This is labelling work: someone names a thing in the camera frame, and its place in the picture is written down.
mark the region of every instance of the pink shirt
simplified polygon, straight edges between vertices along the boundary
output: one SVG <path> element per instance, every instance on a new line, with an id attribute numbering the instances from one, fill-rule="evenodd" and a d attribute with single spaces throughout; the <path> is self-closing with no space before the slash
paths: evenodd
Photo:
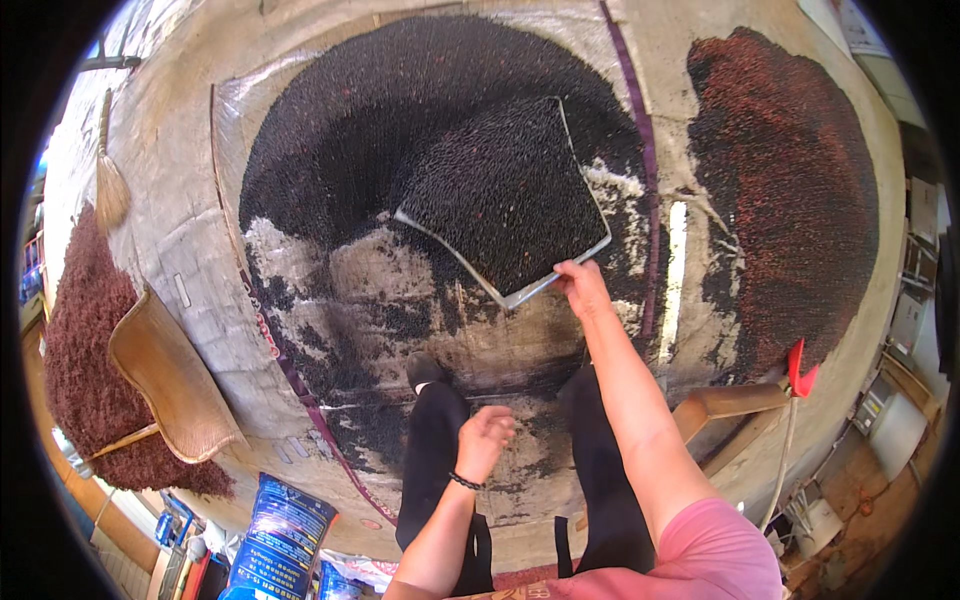
<path id="1" fill-rule="evenodd" d="M 600 568 L 470 598 L 737 598 L 780 600 L 773 548 L 757 528 L 720 498 L 683 509 L 660 536 L 656 566 L 646 575 Z"/>

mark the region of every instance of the wall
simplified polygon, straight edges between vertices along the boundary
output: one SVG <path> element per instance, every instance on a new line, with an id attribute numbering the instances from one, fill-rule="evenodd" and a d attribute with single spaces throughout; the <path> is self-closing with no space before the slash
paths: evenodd
<path id="1" fill-rule="evenodd" d="M 425 4 L 434 3 L 289 0 L 263 3 L 258 8 L 255 2 L 205 0 L 175 29 L 154 28 L 156 35 L 165 36 L 168 43 L 158 46 L 122 82 L 115 97 L 112 128 L 128 134 L 115 136 L 109 149 L 131 186 L 132 212 L 128 222 L 111 235 L 114 256 L 137 283 L 150 281 L 163 298 L 197 346 L 251 442 L 251 449 L 230 448 L 216 459 L 238 481 L 234 500 L 187 498 L 192 508 L 228 528 L 246 528 L 256 474 L 267 470 L 341 509 L 344 517 L 327 539 L 331 547 L 377 558 L 395 558 L 398 554 L 389 523 L 359 497 L 343 470 L 315 449 L 316 444 L 307 436 L 313 431 L 312 424 L 259 334 L 236 272 L 212 178 L 210 86 L 247 73 L 335 26 L 359 22 L 361 18 L 378 23 L 379 17 L 371 15 L 419 9 Z M 559 9 L 563 4 L 550 7 Z M 846 414 L 872 358 L 872 353 L 864 348 L 875 348 L 882 335 L 896 281 L 903 215 L 902 161 L 896 123 L 860 69 L 792 1 L 718 4 L 708 0 L 639 0 L 614 2 L 612 10 L 624 28 L 653 118 L 663 197 L 673 194 L 674 199 L 684 199 L 686 195 L 678 194 L 685 188 L 694 192 L 687 217 L 683 311 L 708 313 L 698 286 L 709 264 L 709 247 L 703 235 L 708 229 L 707 196 L 693 177 L 695 165 L 686 154 L 686 126 L 698 110 L 685 71 L 692 40 L 726 37 L 737 25 L 757 29 L 787 51 L 823 64 L 857 110 L 876 170 L 881 250 L 874 278 L 856 318 L 821 368 L 818 389 L 801 407 L 790 457 L 792 465 Z M 76 130 L 64 127 L 63 136 L 76 135 L 75 131 L 81 131 L 86 138 L 95 136 L 93 115 L 99 110 L 97 99 L 102 98 L 96 83 L 84 82 L 85 93 L 71 97 L 67 115 Z M 110 82 L 99 82 L 100 86 L 107 84 Z M 48 202 L 54 200 L 55 190 L 61 192 L 62 197 L 57 200 L 60 223 L 68 223 L 73 204 L 93 194 L 89 180 L 92 149 L 89 143 L 67 147 L 62 155 L 66 164 L 57 164 L 51 158 Z M 53 207 L 48 206 L 48 214 L 53 212 Z M 65 246 L 68 228 L 63 229 L 58 236 L 59 243 Z M 895 249 L 887 248 L 892 240 L 896 240 Z M 174 283 L 176 275 L 182 277 L 192 301 L 190 306 L 180 300 Z M 715 339 L 722 334 L 723 327 L 716 320 L 690 320 L 678 331 L 678 346 L 683 341 L 692 348 L 690 336 Z M 678 353 L 671 363 L 675 380 L 682 381 L 684 374 L 691 380 L 698 377 L 702 368 L 699 359 L 699 355 L 684 357 Z M 784 431 L 785 420 L 772 424 L 764 436 L 712 478 L 731 502 L 753 497 L 757 490 L 770 485 L 777 472 Z M 288 444 L 287 436 L 300 438 L 310 455 L 299 458 L 286 446 L 293 463 L 281 462 L 276 447 Z M 374 483 L 389 488 L 396 487 L 398 482 Z M 382 529 L 366 529 L 361 517 Z M 531 541 L 528 547 L 532 550 L 511 568 L 543 564 L 548 560 L 544 557 L 553 552 L 551 523 L 541 521 L 523 527 L 537 529 L 537 534 L 529 537 L 536 543 Z M 494 535 L 506 533 L 498 530 Z"/>
<path id="2" fill-rule="evenodd" d="M 147 600 L 150 571 L 144 570 L 132 561 L 100 528 L 93 531 L 90 542 L 97 548 L 97 555 L 107 568 L 107 573 L 130 596 L 131 600 Z"/>
<path id="3" fill-rule="evenodd" d="M 924 302 L 924 318 L 920 323 L 917 343 L 910 355 L 917 364 L 920 378 L 941 406 L 947 403 L 950 384 L 940 372 L 940 350 L 937 348 L 936 310 L 933 298 Z"/>
<path id="4" fill-rule="evenodd" d="M 36 321 L 23 334 L 22 348 L 27 390 L 30 393 L 36 428 L 39 431 L 43 449 L 46 451 L 57 476 L 60 477 L 63 485 L 77 500 L 84 512 L 95 521 L 97 517 L 100 518 L 97 531 L 101 531 L 103 537 L 110 539 L 133 564 L 151 572 L 154 570 L 154 564 L 156 564 L 159 546 L 141 533 L 112 502 L 108 503 L 108 496 L 101 490 L 96 481 L 92 478 L 82 479 L 77 471 L 70 467 L 50 434 L 50 430 L 55 424 L 46 407 L 46 394 L 43 386 L 43 360 L 39 352 L 42 331 L 42 322 Z"/>
<path id="5" fill-rule="evenodd" d="M 928 428 L 914 451 L 921 481 L 936 459 L 943 422 Z M 885 568 L 897 535 L 913 514 L 921 483 L 909 467 L 887 481 L 870 444 L 855 429 L 824 467 L 821 479 L 823 497 L 844 521 L 844 529 L 806 563 L 785 556 L 786 585 L 795 591 L 794 600 L 858 598 Z M 822 569 L 827 562 L 834 564 L 832 576 Z"/>

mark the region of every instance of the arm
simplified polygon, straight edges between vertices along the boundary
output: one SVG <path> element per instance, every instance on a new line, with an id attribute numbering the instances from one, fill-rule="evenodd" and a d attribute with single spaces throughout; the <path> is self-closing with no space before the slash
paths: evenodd
<path id="1" fill-rule="evenodd" d="M 600 268 L 590 260 L 554 267 L 557 286 L 580 318 L 607 419 L 654 547 L 667 524 L 698 500 L 719 496 L 686 451 L 657 381 L 613 311 Z"/>
<path id="2" fill-rule="evenodd" d="M 503 447 L 514 436 L 506 406 L 485 406 L 460 428 L 454 471 L 483 484 Z M 446 485 L 433 515 L 400 559 L 384 600 L 444 598 L 457 585 L 476 492 L 454 481 Z"/>

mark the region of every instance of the broom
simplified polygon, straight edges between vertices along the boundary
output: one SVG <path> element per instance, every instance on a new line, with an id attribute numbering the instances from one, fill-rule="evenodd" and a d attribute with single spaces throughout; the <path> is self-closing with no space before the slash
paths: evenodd
<path id="1" fill-rule="evenodd" d="M 97 148 L 97 224 L 106 233 L 118 228 L 127 218 L 130 209 L 130 188 L 124 181 L 116 163 L 107 156 L 107 128 L 113 90 L 104 96 L 104 109 L 100 115 L 100 145 Z"/>

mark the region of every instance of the wooden plank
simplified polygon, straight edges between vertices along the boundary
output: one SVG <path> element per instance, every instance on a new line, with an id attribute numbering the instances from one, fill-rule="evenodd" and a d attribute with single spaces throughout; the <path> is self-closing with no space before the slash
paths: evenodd
<path id="1" fill-rule="evenodd" d="M 707 410 L 699 399 L 688 396 L 677 408 L 673 409 L 673 421 L 680 429 L 684 444 L 689 443 L 697 432 L 704 428 L 709 420 Z"/>
<path id="2" fill-rule="evenodd" d="M 113 502 L 107 504 L 104 513 L 100 515 L 97 527 L 103 531 L 113 543 L 133 561 L 134 564 L 148 573 L 156 564 L 156 557 L 160 547 L 136 528 Z"/>
<path id="3" fill-rule="evenodd" d="M 156 557 L 154 566 L 147 570 L 150 573 L 150 585 L 147 586 L 147 598 L 160 597 L 160 585 L 163 583 L 163 575 L 167 572 L 167 565 L 170 563 L 171 555 L 166 552 L 160 552 Z"/>
<path id="4" fill-rule="evenodd" d="M 691 392 L 689 397 L 700 400 L 711 420 L 781 408 L 790 401 L 774 383 L 700 388 Z"/>
<path id="5" fill-rule="evenodd" d="M 752 444 L 754 440 L 759 438 L 760 435 L 767 430 L 767 427 L 777 422 L 781 414 L 783 414 L 783 412 L 780 410 L 768 410 L 757 413 L 751 417 L 750 421 L 733 436 L 733 439 L 704 465 L 703 471 L 707 479 L 720 472 L 721 468 L 739 456 L 740 452 L 745 450 L 748 445 Z"/>
<path id="6" fill-rule="evenodd" d="M 880 359 L 880 375 L 909 398 L 914 406 L 924 414 L 927 422 L 932 423 L 937 418 L 940 404 L 930 390 L 916 374 L 908 370 L 899 360 L 887 352 L 883 352 Z"/>
<path id="7" fill-rule="evenodd" d="M 780 386 L 773 383 L 700 388 L 673 410 L 673 421 L 688 444 L 710 420 L 770 411 L 788 402 Z"/>

